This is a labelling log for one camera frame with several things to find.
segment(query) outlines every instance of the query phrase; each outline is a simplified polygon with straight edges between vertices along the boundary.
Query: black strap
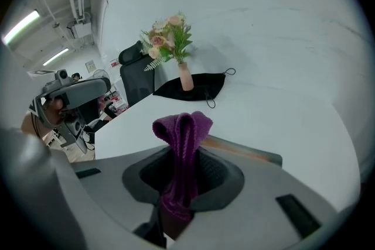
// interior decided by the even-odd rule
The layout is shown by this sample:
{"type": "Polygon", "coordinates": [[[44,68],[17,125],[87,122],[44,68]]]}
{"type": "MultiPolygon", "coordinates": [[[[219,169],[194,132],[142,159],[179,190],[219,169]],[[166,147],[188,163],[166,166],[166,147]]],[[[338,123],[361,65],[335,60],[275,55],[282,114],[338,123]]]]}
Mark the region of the black strap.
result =
{"type": "Polygon", "coordinates": [[[207,105],[210,107],[210,108],[215,108],[216,107],[216,102],[214,99],[212,99],[212,97],[210,96],[210,94],[206,91],[204,91],[204,94],[206,95],[206,102],[207,102],[207,105]],[[213,107],[209,104],[209,100],[211,100],[213,102],[213,107]]]}
{"type": "Polygon", "coordinates": [[[229,69],[227,69],[225,72],[223,72],[223,74],[228,74],[228,75],[235,75],[235,73],[236,73],[235,68],[229,68],[229,69]]]}

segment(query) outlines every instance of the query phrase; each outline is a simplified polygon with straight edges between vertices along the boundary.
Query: white desk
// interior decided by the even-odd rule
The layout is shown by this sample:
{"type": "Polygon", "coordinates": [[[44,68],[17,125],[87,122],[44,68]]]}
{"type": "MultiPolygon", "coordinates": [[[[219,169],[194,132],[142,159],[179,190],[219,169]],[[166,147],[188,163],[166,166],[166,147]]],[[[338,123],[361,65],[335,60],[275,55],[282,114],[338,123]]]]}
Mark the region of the white desk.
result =
{"type": "Polygon", "coordinates": [[[96,133],[96,158],[125,155],[165,144],[152,122],[202,111],[210,134],[282,156],[282,168],[338,211],[359,197],[360,177],[352,141],[330,103],[283,90],[225,82],[216,108],[150,95],[96,133]]]}

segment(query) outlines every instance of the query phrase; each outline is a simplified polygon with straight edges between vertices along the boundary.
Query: flower vase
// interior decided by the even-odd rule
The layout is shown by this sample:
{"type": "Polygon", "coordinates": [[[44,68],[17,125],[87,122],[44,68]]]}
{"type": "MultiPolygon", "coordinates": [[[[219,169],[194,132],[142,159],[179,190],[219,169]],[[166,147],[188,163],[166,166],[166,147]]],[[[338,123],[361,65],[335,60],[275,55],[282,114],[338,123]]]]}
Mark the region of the flower vase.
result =
{"type": "Polygon", "coordinates": [[[178,69],[180,72],[182,89],[184,91],[191,91],[194,89],[193,78],[189,71],[188,65],[186,63],[178,64],[178,69]]]}

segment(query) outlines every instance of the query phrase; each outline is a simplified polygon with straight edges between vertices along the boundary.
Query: black cloth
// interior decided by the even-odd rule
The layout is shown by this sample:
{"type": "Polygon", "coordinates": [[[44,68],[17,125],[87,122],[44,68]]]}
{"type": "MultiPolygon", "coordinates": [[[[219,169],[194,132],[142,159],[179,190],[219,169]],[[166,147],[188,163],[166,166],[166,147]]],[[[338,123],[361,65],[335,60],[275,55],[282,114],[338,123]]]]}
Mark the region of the black cloth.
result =
{"type": "Polygon", "coordinates": [[[193,74],[194,89],[184,91],[180,78],[167,81],[158,88],[154,95],[184,101],[213,100],[224,85],[225,74],[193,74]]]}

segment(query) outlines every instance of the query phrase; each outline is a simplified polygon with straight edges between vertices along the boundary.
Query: white wall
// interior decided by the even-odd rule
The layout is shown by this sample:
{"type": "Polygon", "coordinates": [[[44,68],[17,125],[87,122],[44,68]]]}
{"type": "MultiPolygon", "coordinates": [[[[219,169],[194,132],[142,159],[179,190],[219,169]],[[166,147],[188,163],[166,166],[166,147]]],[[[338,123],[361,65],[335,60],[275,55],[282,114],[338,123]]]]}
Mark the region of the white wall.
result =
{"type": "MultiPolygon", "coordinates": [[[[373,40],[355,0],[108,0],[102,56],[114,58],[141,29],[179,10],[192,24],[193,73],[234,67],[237,74],[227,80],[331,102],[366,172],[373,154],[373,40]]],[[[174,61],[158,70],[164,81],[177,76],[174,61]]]]}
{"type": "Polygon", "coordinates": [[[61,59],[56,59],[56,62],[52,61],[43,69],[66,69],[69,76],[78,72],[83,79],[86,79],[94,74],[94,72],[89,73],[85,65],[90,60],[94,61],[96,69],[103,69],[103,62],[101,61],[99,51],[95,46],[82,49],[79,52],[67,52],[66,55],[62,55],[61,59]]]}

